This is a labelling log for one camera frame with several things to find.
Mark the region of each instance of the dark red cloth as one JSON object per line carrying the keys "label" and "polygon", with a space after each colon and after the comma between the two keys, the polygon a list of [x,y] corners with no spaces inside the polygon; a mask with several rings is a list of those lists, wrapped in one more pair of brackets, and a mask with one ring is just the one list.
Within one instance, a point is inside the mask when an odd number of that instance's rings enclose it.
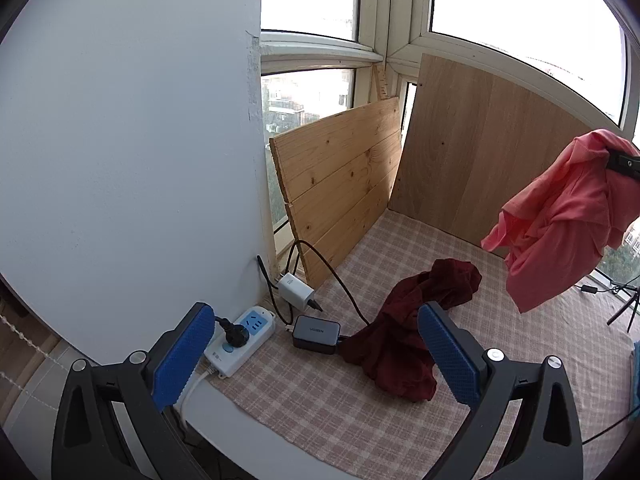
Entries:
{"label": "dark red cloth", "polygon": [[471,300],[482,276],[471,262],[436,260],[430,272],[405,278],[391,290],[376,319],[338,346],[376,385],[409,400],[436,392],[433,358],[418,334],[418,309],[437,301],[444,310]]}

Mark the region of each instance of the tripod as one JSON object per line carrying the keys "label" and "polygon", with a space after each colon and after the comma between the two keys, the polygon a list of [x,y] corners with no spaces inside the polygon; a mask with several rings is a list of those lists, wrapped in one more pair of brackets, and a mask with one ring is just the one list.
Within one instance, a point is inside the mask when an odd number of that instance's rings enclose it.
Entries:
{"label": "tripod", "polygon": [[627,301],[624,304],[624,306],[619,311],[617,311],[613,316],[611,316],[611,318],[607,321],[607,325],[610,325],[615,320],[617,320],[620,317],[620,315],[631,306],[632,303],[635,303],[634,312],[631,315],[631,319],[629,320],[629,326],[626,327],[626,333],[629,333],[629,330],[631,330],[631,324],[634,322],[634,318],[636,317],[636,312],[638,311],[638,303],[640,303],[640,287],[630,286],[630,285],[627,285],[626,283],[617,283],[617,282],[611,282],[611,285],[617,290],[626,290],[627,292],[633,291],[634,293],[631,296],[631,298],[629,298],[629,301]]}

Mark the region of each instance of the silver screw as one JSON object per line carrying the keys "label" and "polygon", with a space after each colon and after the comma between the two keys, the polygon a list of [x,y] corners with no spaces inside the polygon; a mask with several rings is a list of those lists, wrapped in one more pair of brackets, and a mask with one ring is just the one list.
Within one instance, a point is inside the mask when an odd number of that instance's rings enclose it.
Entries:
{"label": "silver screw", "polygon": [[550,356],[549,359],[546,360],[546,362],[549,363],[549,366],[551,366],[552,368],[559,368],[562,366],[562,361],[555,355]]}
{"label": "silver screw", "polygon": [[504,353],[497,348],[489,348],[486,351],[486,355],[491,361],[502,361],[504,359]]}
{"label": "silver screw", "polygon": [[133,352],[133,354],[129,356],[129,361],[135,365],[139,365],[140,363],[143,363],[145,359],[146,359],[146,352],[143,352],[142,350]]}
{"label": "silver screw", "polygon": [[76,359],[71,365],[71,368],[75,372],[81,372],[86,367],[86,361],[84,359]]}

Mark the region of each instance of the white power strip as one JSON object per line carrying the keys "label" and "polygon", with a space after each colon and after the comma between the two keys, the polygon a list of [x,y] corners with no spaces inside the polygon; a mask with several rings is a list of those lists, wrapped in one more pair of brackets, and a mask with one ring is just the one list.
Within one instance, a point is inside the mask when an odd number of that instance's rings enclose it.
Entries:
{"label": "white power strip", "polygon": [[231,377],[275,331],[273,314],[261,306],[252,306],[234,323],[243,325],[249,331],[246,345],[234,348],[226,342],[225,333],[221,332],[204,351],[221,378]]}

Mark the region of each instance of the hanging pink garment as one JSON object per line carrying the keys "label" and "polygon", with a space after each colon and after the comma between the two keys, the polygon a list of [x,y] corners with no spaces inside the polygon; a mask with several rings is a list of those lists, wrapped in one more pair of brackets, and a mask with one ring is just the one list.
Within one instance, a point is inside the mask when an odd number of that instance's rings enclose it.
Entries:
{"label": "hanging pink garment", "polygon": [[595,130],[574,140],[509,200],[482,248],[509,248],[507,292],[520,312],[564,292],[617,249],[640,216],[640,182],[606,170],[607,148],[639,156],[628,140]]}

